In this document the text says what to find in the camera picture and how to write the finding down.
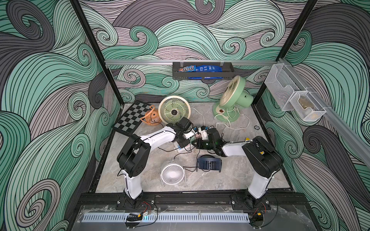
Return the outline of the white power strip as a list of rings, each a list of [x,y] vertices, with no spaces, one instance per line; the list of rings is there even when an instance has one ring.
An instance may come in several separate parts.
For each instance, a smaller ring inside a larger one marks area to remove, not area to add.
[[[188,144],[187,146],[183,148],[179,147],[179,149],[176,149],[176,151],[178,153],[188,153],[188,152],[192,152],[193,149],[194,149],[194,146],[192,144]]]

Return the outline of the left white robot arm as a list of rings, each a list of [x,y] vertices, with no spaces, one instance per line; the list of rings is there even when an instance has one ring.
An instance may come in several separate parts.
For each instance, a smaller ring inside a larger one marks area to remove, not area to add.
[[[168,123],[151,134],[129,136],[117,156],[117,162],[125,177],[124,192],[130,199],[136,200],[143,192],[140,174],[146,167],[150,152],[169,142],[189,143],[190,138],[194,136],[189,130],[191,125],[190,120],[183,117],[179,122]]]

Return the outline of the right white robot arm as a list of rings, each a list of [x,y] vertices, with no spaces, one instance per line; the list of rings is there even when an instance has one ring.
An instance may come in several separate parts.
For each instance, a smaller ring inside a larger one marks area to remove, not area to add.
[[[199,150],[212,150],[220,157],[247,157],[254,169],[254,176],[248,187],[248,197],[261,199],[267,192],[273,176],[283,165],[282,157],[263,137],[256,136],[249,141],[226,141],[217,129],[206,130],[207,137],[196,136],[191,141]]]

